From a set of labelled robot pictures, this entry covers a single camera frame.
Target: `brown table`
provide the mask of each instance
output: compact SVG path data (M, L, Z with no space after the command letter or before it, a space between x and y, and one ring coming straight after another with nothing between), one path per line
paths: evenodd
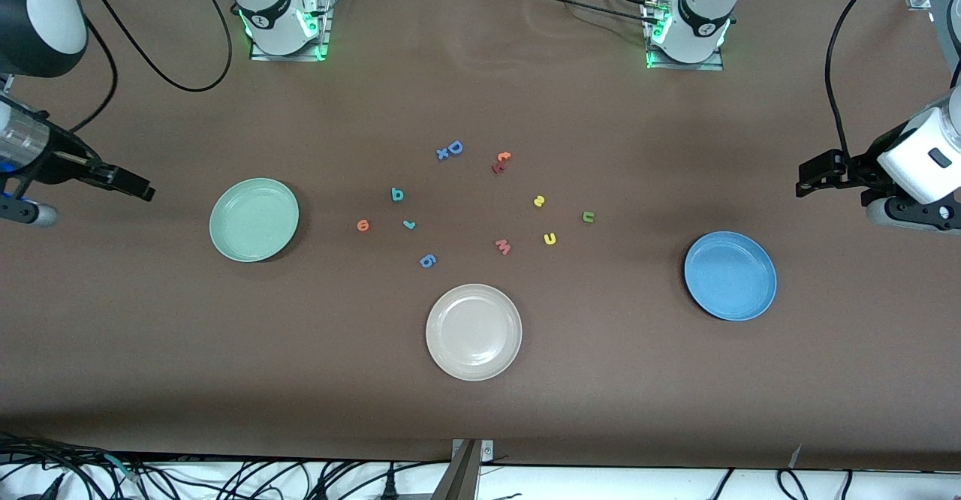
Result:
M83 1L121 75L83 137L158 193L36 185L59 226L2 225L0 426L118 450L432 459L480 436L511 462L780 466L803 443L800 466L957 468L961 240L874 226L852 190L794 197L799 162L837 141L823 60L847 0L741 0L723 73L645 69L631 21L548 0L344 0L329 61L237 59L195 95ZM111 1L174 78L219 70L206 0ZM858 152L950 76L903 0L863 0L835 70ZM107 85L92 42L14 94L69 126ZM207 217L255 176L289 184L303 222L274 261L231 263ZM684 252L711 230L775 261L761 318L686 294ZM466 282L524 322L514 365L479 384L423 340Z

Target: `blue plate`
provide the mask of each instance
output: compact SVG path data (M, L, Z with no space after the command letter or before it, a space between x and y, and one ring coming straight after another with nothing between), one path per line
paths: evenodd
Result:
M708 233L691 245L684 281L704 311L734 322L762 315L778 292L771 257L754 240L734 232Z

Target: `mint green plate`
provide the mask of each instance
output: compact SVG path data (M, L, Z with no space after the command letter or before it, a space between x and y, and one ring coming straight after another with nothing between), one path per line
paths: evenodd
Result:
M291 242L300 208L294 193L274 179L231 186L210 213L210 240L234 261L261 261Z

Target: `plate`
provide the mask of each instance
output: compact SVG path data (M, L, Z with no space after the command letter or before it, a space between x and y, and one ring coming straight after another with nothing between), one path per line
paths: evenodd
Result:
M734 232L708 233L691 245L684 281L704 311L735 322L762 315L778 291L771 257L754 240Z
M297 230L300 208L282 182L255 178L231 186L210 213L213 246L234 261L274 256Z
M448 291L426 319L430 356L460 380L490 380L507 370L521 349L522 335L517 306L488 285Z

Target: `white floor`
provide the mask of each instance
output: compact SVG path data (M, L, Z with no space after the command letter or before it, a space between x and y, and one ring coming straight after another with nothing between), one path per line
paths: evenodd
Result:
M277 462L274 466L255 474L238 491L253 493L265 480L291 465ZM17 465L0 465L0 475ZM240 467L239 462L169 462L158 463L173 476L194 482L222 486ZM316 483L323 463L311 462L306 473L295 469L271 483L276 490L261 493L262 500L298 500ZM440 481L446 465L427 465L397 473L399 493L432 492ZM358 483L384 473L387 463L371 462L335 483L330 489L329 500L344 500L341 495ZM87 471L103 487L107 496L113 494L113 484L104 470ZM27 494L41 494L62 470L43 470L39 465L24 468L0 482L0 498L14 500ZM522 500L557 500L598 498L644 499L644 500L707 500L712 497L725 470L662 469L662 468L593 468L593 467L540 467L540 466L487 466L481 469L478 500L499 500L521 494ZM735 470L728 481L722 498L730 500L784 499L773 470ZM840 498L845 473L840 471L798 471L810 500L837 500ZM797 498L800 494L790 479L788 490ZM167 498L161 491L147 484L148 496L159 500ZM121 483L124 498L138 500L143 494L130 480ZM358 490L349 500L371 500L380 497L384 480ZM214 500L216 491L194 486L178 486L183 500ZM961 495L961 475L908 472L855 472L848 500L952 500ZM58 500L87 500L87 492L81 480L69 474L63 481Z

